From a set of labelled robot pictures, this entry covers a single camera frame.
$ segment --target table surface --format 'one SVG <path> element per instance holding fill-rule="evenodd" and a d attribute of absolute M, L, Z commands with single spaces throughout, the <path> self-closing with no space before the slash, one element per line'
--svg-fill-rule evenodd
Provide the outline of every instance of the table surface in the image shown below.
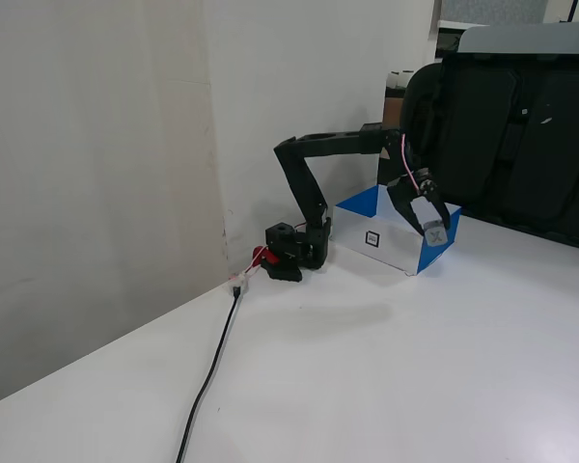
<path fill-rule="evenodd" d="M 0 463 L 174 462 L 217 288 L 0 401 Z M 579 463 L 579 250 L 463 218 L 418 277 L 259 272 L 187 462 Z"/>

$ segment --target robotic arm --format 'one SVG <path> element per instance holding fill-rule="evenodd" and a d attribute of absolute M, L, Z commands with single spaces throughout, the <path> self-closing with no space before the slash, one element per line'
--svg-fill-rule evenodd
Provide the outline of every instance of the robotic arm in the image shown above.
<path fill-rule="evenodd" d="M 318 133 L 297 140 L 290 138 L 274 149 L 288 179 L 289 188 L 306 219 L 306 229 L 297 231 L 291 225 L 280 223 L 265 231 L 268 252 L 262 258 L 262 267 L 270 278 L 299 282 L 302 280 L 299 267 L 318 269 L 328 254 L 332 220 L 328 217 L 328 204 L 307 166 L 306 158 L 334 154 L 380 154 L 383 148 L 394 153 L 398 151 L 400 140 L 399 130 L 382 128 L 381 123 L 367 123 L 356 132 Z M 441 222 L 425 224 L 425 227 L 443 226 L 447 230 L 451 216 L 439 197 L 428 169 L 416 171 L 414 178 L 418 189 L 408 175 L 389 183 L 388 194 L 393 206 L 416 232 L 425 235 L 411 205 L 414 199 L 424 196 L 442 218 Z M 431 244 L 428 235 L 427 244 Z"/>

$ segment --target cardboard box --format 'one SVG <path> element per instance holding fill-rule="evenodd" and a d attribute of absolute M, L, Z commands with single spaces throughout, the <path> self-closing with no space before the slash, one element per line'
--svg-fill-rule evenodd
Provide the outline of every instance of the cardboard box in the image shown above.
<path fill-rule="evenodd" d="M 421 224 L 440 219 L 425 198 L 412 203 Z M 333 209 L 331 239 L 358 253 L 417 275 L 431 265 L 455 242 L 460 207 L 447 204 L 451 213 L 448 241 L 428 246 L 426 240 L 399 215 L 384 185 L 338 203 Z"/>

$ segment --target blue and white box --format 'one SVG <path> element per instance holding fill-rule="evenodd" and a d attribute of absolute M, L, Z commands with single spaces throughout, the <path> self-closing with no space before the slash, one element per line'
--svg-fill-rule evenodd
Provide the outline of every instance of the blue and white box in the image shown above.
<path fill-rule="evenodd" d="M 346 248 L 417 275 L 455 242 L 461 214 L 458 205 L 446 204 L 451 213 L 448 241 L 428 246 L 427 241 L 395 210 L 384 185 L 376 185 L 335 205 L 331 239 Z M 441 219 L 425 198 L 412 202 L 421 224 Z"/>

